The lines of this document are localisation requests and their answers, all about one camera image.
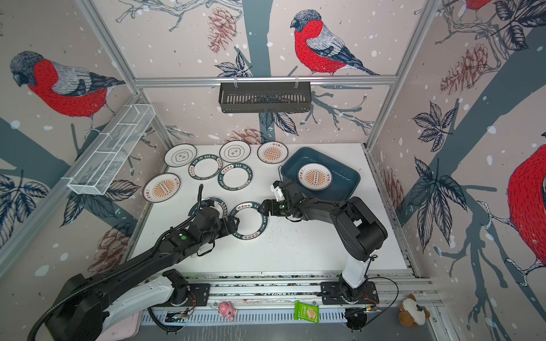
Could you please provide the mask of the sunburst plate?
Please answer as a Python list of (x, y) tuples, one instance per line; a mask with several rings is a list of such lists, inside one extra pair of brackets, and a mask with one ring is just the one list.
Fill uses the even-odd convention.
[(149, 203), (162, 203), (178, 193), (181, 179), (174, 173), (155, 176), (144, 186), (142, 195)]
[(287, 159), (288, 148), (281, 142), (267, 142), (257, 150), (257, 156), (261, 162), (266, 164), (278, 164)]
[(333, 183), (331, 171), (320, 163), (307, 163), (298, 173), (299, 183), (307, 190), (320, 191), (327, 189)]

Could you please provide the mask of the brown white plush dog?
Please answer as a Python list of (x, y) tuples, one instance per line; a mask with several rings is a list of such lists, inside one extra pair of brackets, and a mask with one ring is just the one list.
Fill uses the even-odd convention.
[(408, 295), (399, 305), (398, 319), (402, 326), (417, 328), (423, 326), (431, 317), (430, 312), (417, 303), (413, 294)]

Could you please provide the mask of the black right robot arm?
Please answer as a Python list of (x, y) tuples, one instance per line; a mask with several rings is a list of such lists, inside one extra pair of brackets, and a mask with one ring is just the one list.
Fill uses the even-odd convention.
[(293, 222), (320, 221), (332, 224), (348, 252), (341, 283), (349, 289), (362, 288), (375, 252), (388, 232), (371, 209), (359, 198), (332, 201), (309, 197), (293, 181), (276, 181), (271, 186), (275, 198), (264, 200), (258, 211), (265, 217), (287, 217)]

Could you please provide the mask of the white clover plate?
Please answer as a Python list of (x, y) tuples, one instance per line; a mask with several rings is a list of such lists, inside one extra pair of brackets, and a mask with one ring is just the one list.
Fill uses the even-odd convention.
[(251, 147), (244, 141), (230, 141), (220, 148), (219, 156), (226, 163), (240, 163), (251, 154)]
[(180, 144), (169, 149), (165, 156), (164, 162), (169, 167), (182, 167), (188, 165), (197, 156), (197, 148), (192, 144)]

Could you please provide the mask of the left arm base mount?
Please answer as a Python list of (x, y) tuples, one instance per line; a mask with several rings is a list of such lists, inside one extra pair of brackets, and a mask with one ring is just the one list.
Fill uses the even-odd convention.
[(205, 307), (208, 304), (210, 284), (178, 286), (166, 301), (168, 307)]

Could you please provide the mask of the large green rim plate back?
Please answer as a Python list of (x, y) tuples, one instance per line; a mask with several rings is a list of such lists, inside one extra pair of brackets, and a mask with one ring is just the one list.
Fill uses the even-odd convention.
[(218, 174), (218, 184), (224, 190), (237, 191), (250, 185), (253, 170), (245, 163), (232, 163)]

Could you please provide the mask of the small green rim plate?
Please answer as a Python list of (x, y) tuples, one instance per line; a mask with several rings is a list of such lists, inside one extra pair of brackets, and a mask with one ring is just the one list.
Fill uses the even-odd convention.
[(208, 180), (216, 177), (223, 168), (223, 161), (214, 154), (203, 154), (189, 165), (189, 176), (194, 180)]

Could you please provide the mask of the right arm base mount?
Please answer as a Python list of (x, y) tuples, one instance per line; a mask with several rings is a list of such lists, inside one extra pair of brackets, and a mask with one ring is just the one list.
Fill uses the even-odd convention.
[(324, 305), (378, 305), (375, 283), (365, 281), (358, 288), (351, 288), (341, 277), (338, 281), (320, 283), (318, 296)]

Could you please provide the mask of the green snack packet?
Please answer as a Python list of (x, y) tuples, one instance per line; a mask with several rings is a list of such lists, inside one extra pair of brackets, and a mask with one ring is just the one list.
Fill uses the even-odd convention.
[(297, 301), (294, 304), (294, 319), (296, 321), (307, 321), (320, 324), (319, 307)]

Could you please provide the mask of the pink plush toy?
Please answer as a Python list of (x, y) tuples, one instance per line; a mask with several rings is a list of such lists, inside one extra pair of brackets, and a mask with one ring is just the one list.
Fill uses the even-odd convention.
[(223, 318), (227, 318), (230, 322), (235, 320), (237, 315), (237, 309), (233, 306), (230, 301), (225, 301), (219, 304), (218, 306), (219, 314)]

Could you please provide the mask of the dark teal plastic bin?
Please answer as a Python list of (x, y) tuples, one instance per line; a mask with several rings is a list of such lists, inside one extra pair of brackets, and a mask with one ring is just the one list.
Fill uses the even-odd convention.
[(350, 199), (361, 181), (356, 170), (309, 147), (296, 151), (281, 167), (281, 175), (305, 196), (330, 201)]

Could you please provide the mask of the aluminium horizontal frame bar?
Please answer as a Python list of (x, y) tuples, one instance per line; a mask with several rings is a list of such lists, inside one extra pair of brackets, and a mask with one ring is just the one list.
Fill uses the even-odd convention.
[(239, 85), (243, 83), (288, 82), (293, 85), (309, 82), (311, 85), (395, 85), (398, 78), (394, 75), (341, 75), (341, 76), (286, 76), (286, 77), (251, 77), (251, 78), (135, 78), (136, 88), (214, 88), (222, 83)]

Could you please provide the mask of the aluminium frame post back right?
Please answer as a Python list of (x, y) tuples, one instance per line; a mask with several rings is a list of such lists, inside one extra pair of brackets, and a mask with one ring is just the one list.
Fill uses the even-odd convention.
[(419, 18), (416, 22), (414, 31), (412, 32), (411, 39), (405, 50), (405, 54), (400, 62), (400, 65), (395, 74), (395, 83), (390, 86), (384, 103), (382, 104), (381, 111), (379, 111), (378, 117), (371, 129), (371, 133), (366, 142), (367, 151), (371, 151), (377, 144), (382, 128), (387, 121), (388, 115), (391, 112), (395, 101), (406, 81), (409, 71), (413, 62), (419, 53), (419, 49), (426, 38), (427, 32), (432, 25), (435, 18), (435, 13), (438, 10), (439, 0), (425, 1), (421, 11), (419, 12)]

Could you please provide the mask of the aluminium frame post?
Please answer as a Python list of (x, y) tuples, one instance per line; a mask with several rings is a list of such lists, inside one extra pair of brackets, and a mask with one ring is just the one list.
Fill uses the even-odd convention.
[(367, 151), (371, 151), (377, 144), (382, 128), (387, 121), (388, 115), (391, 112), (395, 101), (406, 81), (409, 71), (413, 62), (419, 53), (419, 49), (426, 38), (427, 32), (432, 25), (435, 18), (435, 13), (438, 10), (439, 0), (425, 1), (421, 11), (419, 12), (419, 18), (416, 22), (414, 31), (412, 32), (411, 39), (405, 50), (405, 54), (400, 62), (400, 65), (395, 74), (395, 83), (390, 86), (384, 103), (382, 104), (381, 111), (379, 111), (378, 117), (371, 129), (371, 133), (366, 142)]
[(135, 75), (133, 74), (126, 58), (122, 55), (122, 49), (115, 42), (97, 7), (95, 4), (93, 4), (93, 1), (76, 0), (75, 3), (81, 10), (82, 15), (84, 15), (88, 21), (91, 29), (100, 41), (102, 47), (105, 49), (105, 52), (115, 64), (115, 68), (122, 76), (123, 81), (125, 81), (126, 86), (128, 86), (129, 91), (133, 94), (133, 97), (139, 103), (141, 102), (142, 104), (150, 105), (151, 102), (148, 100), (143, 91), (137, 88)]

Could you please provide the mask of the white clover plate left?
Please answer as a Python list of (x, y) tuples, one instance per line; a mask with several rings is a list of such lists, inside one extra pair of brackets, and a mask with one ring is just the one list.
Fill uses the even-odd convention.
[(165, 156), (164, 162), (169, 167), (182, 167), (188, 165), (197, 156), (197, 148), (192, 144), (180, 144), (169, 149)]

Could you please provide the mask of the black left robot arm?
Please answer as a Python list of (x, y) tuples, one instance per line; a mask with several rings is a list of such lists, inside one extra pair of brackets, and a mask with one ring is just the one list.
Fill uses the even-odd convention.
[(237, 232), (239, 223), (237, 217), (221, 218), (212, 207), (201, 208), (135, 258), (102, 274), (70, 278), (28, 339), (45, 325), (54, 340), (96, 340), (110, 325), (145, 308), (169, 300), (182, 305), (191, 297), (189, 283), (174, 265)]

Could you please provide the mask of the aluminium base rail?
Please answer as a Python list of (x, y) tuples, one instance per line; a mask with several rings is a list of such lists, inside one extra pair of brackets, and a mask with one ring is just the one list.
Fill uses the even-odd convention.
[[(163, 303), (154, 307), (151, 313), (143, 312), (142, 325), (152, 325), (155, 320), (173, 327), (296, 323), (294, 304), (297, 301), (318, 306), (321, 323), (344, 323), (347, 315), (366, 315), (369, 320), (376, 315), (384, 317), (389, 308), (398, 309), (410, 294), (431, 312), (432, 317), (437, 317), (443, 306), (431, 280), (416, 278), (410, 271), (374, 271), (371, 274), (378, 305), (324, 305), (318, 296), (320, 283), (338, 279), (334, 274), (191, 277), (190, 284), (210, 284), (207, 306), (168, 307)], [(218, 306), (225, 301), (230, 301), (237, 309), (233, 322), (219, 314)]]

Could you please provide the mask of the pink tray lid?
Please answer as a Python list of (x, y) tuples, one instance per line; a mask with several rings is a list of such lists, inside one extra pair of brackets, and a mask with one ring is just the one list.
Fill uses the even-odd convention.
[(136, 313), (107, 329), (97, 341), (120, 341), (133, 338), (139, 332), (141, 321), (142, 312)]

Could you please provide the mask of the aluminium frame post back left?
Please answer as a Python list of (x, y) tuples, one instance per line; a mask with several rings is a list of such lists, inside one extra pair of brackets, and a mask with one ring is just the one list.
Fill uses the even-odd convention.
[(93, 4), (93, 1), (76, 0), (75, 3), (81, 10), (82, 15), (84, 15), (88, 21), (91, 29), (100, 41), (102, 47), (105, 49), (105, 52), (115, 64), (115, 68), (122, 76), (123, 81), (125, 81), (126, 86), (128, 86), (129, 91), (133, 94), (133, 97), (139, 103), (141, 102), (142, 104), (150, 105), (151, 102), (148, 100), (143, 91), (137, 88), (135, 75), (133, 74), (126, 58), (122, 55), (122, 49), (115, 42), (97, 7), (95, 4)]

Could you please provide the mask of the white clover plate right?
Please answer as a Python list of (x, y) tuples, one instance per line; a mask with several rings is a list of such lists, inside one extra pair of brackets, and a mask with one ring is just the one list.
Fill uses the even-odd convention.
[(226, 163), (240, 163), (251, 154), (251, 147), (244, 141), (230, 141), (220, 148), (219, 156)]

